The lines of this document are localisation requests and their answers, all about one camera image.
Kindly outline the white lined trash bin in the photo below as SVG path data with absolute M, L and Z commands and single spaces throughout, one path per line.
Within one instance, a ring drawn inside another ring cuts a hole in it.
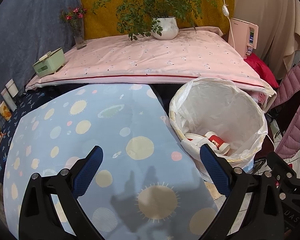
M 230 145 L 223 158 L 244 171 L 252 168 L 268 133 L 262 109 L 230 80 L 200 77 L 184 84 L 170 101 L 169 117 L 182 147 L 208 182 L 212 179 L 200 160 L 199 146 L 185 137 L 187 133 L 216 133 Z

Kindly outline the beige curtain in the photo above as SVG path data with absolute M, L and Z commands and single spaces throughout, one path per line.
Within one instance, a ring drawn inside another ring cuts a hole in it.
M 234 17 L 258 25 L 254 53 L 284 78 L 300 59 L 300 1 L 235 0 Z

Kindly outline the red white paper bowl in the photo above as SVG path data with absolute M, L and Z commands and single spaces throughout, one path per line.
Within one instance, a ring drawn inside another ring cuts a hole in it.
M 206 139 L 206 137 L 194 133 L 185 133 L 185 137 L 187 140 L 193 142 L 193 143 L 198 143 L 203 139 Z

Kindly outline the pink bedding mat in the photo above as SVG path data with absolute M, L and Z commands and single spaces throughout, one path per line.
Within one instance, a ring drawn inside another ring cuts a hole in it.
M 224 39 L 217 27 L 181 29 L 172 40 L 111 36 L 66 52 L 56 73 L 35 76 L 26 89 L 65 83 L 187 83 L 197 77 L 231 80 L 242 90 L 275 95 L 271 86 Z

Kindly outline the glass vase with red flowers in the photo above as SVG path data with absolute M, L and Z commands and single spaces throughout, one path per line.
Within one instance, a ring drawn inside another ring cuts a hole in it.
M 82 49 L 87 44 L 84 39 L 84 21 L 83 18 L 87 10 L 82 6 L 68 8 L 68 11 L 61 11 L 60 18 L 63 22 L 67 23 L 72 31 L 73 37 L 75 39 L 76 49 Z

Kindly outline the blue blanket backdrop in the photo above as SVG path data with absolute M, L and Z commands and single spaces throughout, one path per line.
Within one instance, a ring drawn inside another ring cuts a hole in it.
M 23 88 L 35 74 L 33 64 L 46 52 L 75 44 L 61 11 L 80 0 L 3 0 L 0 5 L 0 93 L 13 80 Z

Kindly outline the white jar with lid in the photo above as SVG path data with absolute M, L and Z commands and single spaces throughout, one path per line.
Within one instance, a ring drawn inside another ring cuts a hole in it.
M 13 79 L 10 79 L 6 83 L 5 87 L 8 90 L 8 92 L 11 95 L 12 98 L 14 98 L 14 97 L 16 97 L 18 95 L 19 90 L 18 90 L 16 84 L 14 83 Z

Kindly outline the pink water dispenser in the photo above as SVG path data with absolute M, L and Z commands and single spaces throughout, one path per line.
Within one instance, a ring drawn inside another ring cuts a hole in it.
M 228 44 L 232 46 L 243 59 L 250 56 L 257 48 L 258 25 L 239 20 L 230 19 L 230 34 Z

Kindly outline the green plant in white pot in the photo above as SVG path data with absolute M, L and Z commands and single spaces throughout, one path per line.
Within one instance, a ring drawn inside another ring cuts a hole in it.
M 93 14 L 106 7 L 112 0 L 95 0 Z M 213 7 L 216 0 L 206 0 Z M 117 31 L 127 34 L 131 41 L 152 34 L 162 36 L 163 19 L 175 18 L 195 28 L 197 20 L 203 18 L 203 0 L 120 0 L 115 9 Z

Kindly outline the mint green tissue box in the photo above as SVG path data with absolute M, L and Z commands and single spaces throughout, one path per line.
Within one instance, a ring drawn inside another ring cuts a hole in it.
M 53 74 L 65 64 L 65 56 L 62 48 L 54 51 L 48 51 L 35 64 L 34 71 L 38 77 L 44 77 Z

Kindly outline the mustard yellow blanket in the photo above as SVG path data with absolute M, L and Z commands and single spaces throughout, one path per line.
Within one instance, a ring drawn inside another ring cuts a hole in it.
M 87 13 L 84 17 L 84 38 L 92 40 L 108 36 L 117 36 L 116 7 L 121 0 L 112 0 L 104 8 L 92 12 L 93 2 L 96 0 L 81 0 Z M 222 6 L 226 5 L 230 12 L 230 17 L 234 15 L 235 0 L 202 0 L 203 18 L 196 20 L 196 26 L 218 27 L 222 33 L 227 34 L 230 23 L 222 12 Z

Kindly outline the navy floral cloth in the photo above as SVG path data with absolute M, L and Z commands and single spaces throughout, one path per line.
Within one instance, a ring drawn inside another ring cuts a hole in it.
M 6 121 L 2 127 L 3 138 L 0 142 L 0 183 L 3 184 L 6 160 L 12 143 L 15 130 L 21 118 L 32 110 L 52 100 L 53 97 L 46 92 L 25 93 L 21 97 L 21 104 L 12 113 L 10 120 Z

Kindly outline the red white paper cup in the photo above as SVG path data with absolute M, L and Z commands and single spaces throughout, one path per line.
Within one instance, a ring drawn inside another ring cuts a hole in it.
M 210 148 L 219 155 L 227 155 L 230 150 L 230 144 L 220 138 L 215 132 L 208 131 L 204 137 L 209 141 Z

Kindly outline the white tall tube bottle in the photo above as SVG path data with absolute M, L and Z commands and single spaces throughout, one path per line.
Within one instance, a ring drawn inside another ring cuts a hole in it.
M 8 105 L 8 107 L 10 108 L 10 110 L 12 112 L 14 112 L 17 109 L 16 104 L 14 103 L 12 97 L 10 96 L 10 93 L 8 92 L 8 90 L 6 88 L 4 88 L 1 92 L 1 96 L 3 97 L 4 101 L 6 102 L 6 104 Z

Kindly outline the pink puffer jacket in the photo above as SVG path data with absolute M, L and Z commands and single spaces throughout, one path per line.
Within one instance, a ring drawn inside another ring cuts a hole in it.
M 291 158 L 300 150 L 300 62 L 281 81 L 270 110 L 283 133 L 275 152 Z

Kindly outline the red cushion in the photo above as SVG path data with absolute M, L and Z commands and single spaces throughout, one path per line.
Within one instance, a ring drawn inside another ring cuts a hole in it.
M 277 83 L 273 72 L 256 54 L 252 53 L 251 55 L 248 55 L 244 61 L 273 89 L 279 88 L 279 84 Z

